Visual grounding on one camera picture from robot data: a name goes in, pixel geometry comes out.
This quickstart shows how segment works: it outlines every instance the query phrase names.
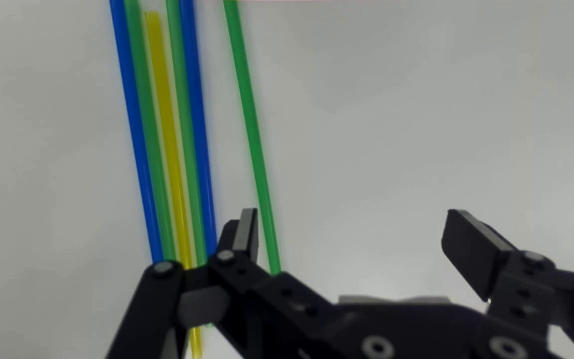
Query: screw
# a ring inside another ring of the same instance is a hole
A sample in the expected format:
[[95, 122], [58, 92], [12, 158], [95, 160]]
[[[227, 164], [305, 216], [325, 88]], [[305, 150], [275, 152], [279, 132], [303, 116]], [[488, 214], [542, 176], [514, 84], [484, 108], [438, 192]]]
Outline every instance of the screw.
[[233, 259], [233, 251], [225, 249], [215, 255], [219, 261], [227, 263]]
[[546, 257], [540, 253], [524, 251], [524, 257], [530, 261], [544, 261]]
[[488, 347], [498, 359], [528, 359], [524, 345], [508, 337], [492, 337]]
[[394, 347], [386, 337], [368, 335], [362, 339], [362, 355], [368, 359], [392, 359]]
[[173, 265], [171, 265], [169, 261], [159, 261], [159, 263], [153, 265], [153, 271], [155, 271], [157, 275], [165, 275], [165, 273], [169, 273], [171, 269], [173, 269]]

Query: plastic straw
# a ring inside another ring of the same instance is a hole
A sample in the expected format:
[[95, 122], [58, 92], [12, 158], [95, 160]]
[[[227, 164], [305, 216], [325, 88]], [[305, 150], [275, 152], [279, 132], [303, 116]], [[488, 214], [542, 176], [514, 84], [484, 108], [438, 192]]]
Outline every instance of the plastic straw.
[[[181, 174], [181, 158], [177, 146], [177, 132], [173, 122], [173, 100], [169, 90], [169, 70], [165, 60], [165, 42], [163, 42], [163, 24], [157, 12], [145, 12], [145, 38], [149, 48], [151, 76], [155, 84], [155, 100], [159, 108], [159, 126], [163, 134], [163, 160], [167, 168], [167, 184], [173, 208], [173, 226], [175, 226], [175, 249], [177, 257], [185, 267], [195, 267], [189, 243], [189, 222], [185, 212], [185, 184]], [[189, 331], [191, 355], [195, 359], [203, 353], [201, 333], [197, 329]]]
[[215, 234], [215, 216], [213, 216], [207, 126], [205, 126], [201, 62], [199, 62], [199, 44], [197, 44], [197, 34], [195, 34], [193, 0], [181, 0], [179, 12], [181, 12], [179, 16], [181, 16], [181, 28], [183, 28], [183, 46], [185, 46], [193, 142], [195, 142], [195, 158], [197, 158], [199, 188], [201, 188], [203, 234], [205, 234], [207, 255], [211, 255], [217, 245], [217, 234]]
[[269, 271], [279, 273], [281, 255], [279, 255], [279, 243], [275, 238], [267, 168], [265, 168], [261, 130], [259, 130], [255, 100], [253, 100], [239, 2], [237, 0], [223, 0], [223, 2], [225, 2], [225, 16], [227, 16], [227, 28], [229, 28], [231, 56], [233, 56], [235, 74], [239, 80], [239, 94], [241, 94], [245, 128], [247, 128], [247, 144], [251, 152], [251, 166], [253, 166], [255, 190], [259, 198], [263, 234], [265, 234], [265, 243], [267, 243]]
[[149, 253], [151, 253], [151, 261], [155, 263], [163, 259], [163, 247], [161, 247], [161, 238], [159, 238], [159, 226], [155, 220], [155, 204], [153, 204], [151, 180], [149, 180], [149, 170], [147, 170], [145, 138], [143, 138], [141, 110], [139, 110], [135, 78], [133, 78], [123, 0], [109, 0], [109, 10], [111, 10], [111, 22], [113, 22], [115, 50], [117, 50], [121, 80], [123, 80], [123, 98], [125, 98], [129, 134], [131, 134], [135, 172], [139, 180], [141, 206], [143, 206], [145, 230], [147, 230], [147, 239], [149, 239]]
[[137, 94], [139, 94], [137, 98], [139, 98], [139, 108], [141, 108], [143, 134], [145, 134], [155, 216], [157, 216], [161, 243], [163, 243], [163, 257], [173, 259], [175, 253], [173, 253], [171, 222], [169, 222], [169, 210], [167, 210], [167, 190], [165, 190], [165, 178], [163, 178], [163, 160], [159, 152], [159, 134], [155, 128], [155, 114], [153, 114], [153, 102], [151, 102], [149, 66], [147, 66], [145, 46], [143, 46], [143, 24], [141, 24], [139, 0], [125, 0], [125, 16], [127, 16], [135, 84], [137, 84]]
[[183, 28], [179, 20], [179, 0], [167, 0], [167, 32], [169, 48], [173, 62], [173, 82], [175, 82], [175, 104], [181, 126], [181, 144], [185, 156], [185, 174], [187, 174], [187, 192], [189, 192], [189, 210], [191, 210], [191, 230], [193, 230], [193, 247], [197, 265], [207, 261], [205, 253], [205, 232], [203, 232], [203, 214], [201, 214], [201, 190], [195, 164], [195, 142], [193, 142], [193, 124], [187, 98], [187, 74], [185, 74], [185, 50], [183, 50]]

